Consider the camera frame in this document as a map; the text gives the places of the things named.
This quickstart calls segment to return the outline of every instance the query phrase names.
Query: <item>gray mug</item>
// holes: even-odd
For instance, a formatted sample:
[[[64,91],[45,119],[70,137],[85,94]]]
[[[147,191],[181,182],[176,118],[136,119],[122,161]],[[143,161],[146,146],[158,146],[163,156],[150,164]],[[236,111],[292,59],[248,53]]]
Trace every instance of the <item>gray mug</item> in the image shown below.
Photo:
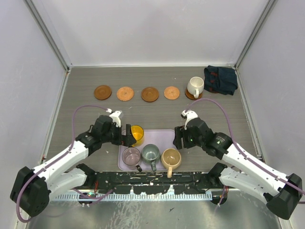
[[[151,164],[153,172],[157,170],[156,162],[160,160],[160,151],[156,145],[148,144],[144,146],[141,156],[145,163]]]

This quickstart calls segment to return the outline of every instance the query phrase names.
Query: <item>metal base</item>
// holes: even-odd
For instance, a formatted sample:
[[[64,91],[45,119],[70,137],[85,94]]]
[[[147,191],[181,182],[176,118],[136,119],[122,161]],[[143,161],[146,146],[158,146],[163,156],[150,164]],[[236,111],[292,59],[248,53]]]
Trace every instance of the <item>metal base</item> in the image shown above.
[[[220,207],[210,201],[101,201],[81,207],[54,201],[27,229],[280,229],[278,218],[255,198],[230,190]]]

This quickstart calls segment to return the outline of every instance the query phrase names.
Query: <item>mug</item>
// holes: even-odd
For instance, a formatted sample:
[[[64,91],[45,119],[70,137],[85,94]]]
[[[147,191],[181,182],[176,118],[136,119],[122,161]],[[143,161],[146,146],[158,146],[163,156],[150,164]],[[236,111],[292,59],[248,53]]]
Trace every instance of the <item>mug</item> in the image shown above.
[[[194,96],[195,99],[203,92],[204,81],[200,77],[193,77],[187,84],[187,91]]]
[[[148,144],[144,146],[141,155],[144,162],[151,164],[153,172],[156,171],[156,162],[160,160],[159,148],[154,144]]]
[[[181,154],[176,149],[167,149],[161,156],[161,162],[167,169],[167,177],[172,177],[172,172],[181,164]]]
[[[129,147],[125,149],[122,154],[122,160],[129,169],[137,169],[139,172],[142,172],[142,169],[139,166],[141,154],[137,148]]]
[[[133,125],[131,126],[131,130],[132,130],[132,135],[134,137],[134,139],[136,140],[136,143],[133,144],[132,146],[140,146],[143,144],[144,142],[144,130],[142,127],[140,127],[139,125]]]

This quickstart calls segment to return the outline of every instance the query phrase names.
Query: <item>towel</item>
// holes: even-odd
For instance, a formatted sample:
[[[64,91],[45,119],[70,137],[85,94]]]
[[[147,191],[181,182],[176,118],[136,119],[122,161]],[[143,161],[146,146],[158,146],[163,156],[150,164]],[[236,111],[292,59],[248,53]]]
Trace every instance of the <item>towel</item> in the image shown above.
[[[208,66],[204,69],[204,89],[212,93],[233,95],[237,86],[237,76],[232,68]]]

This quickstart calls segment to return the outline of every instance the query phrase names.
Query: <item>beige mug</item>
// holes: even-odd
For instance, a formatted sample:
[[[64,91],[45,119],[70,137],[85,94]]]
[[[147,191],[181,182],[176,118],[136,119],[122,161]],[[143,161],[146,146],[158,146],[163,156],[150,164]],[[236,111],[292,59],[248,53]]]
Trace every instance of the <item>beige mug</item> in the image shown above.
[[[173,170],[181,164],[181,154],[176,149],[167,149],[161,155],[161,162],[167,169],[167,177],[171,178]]]

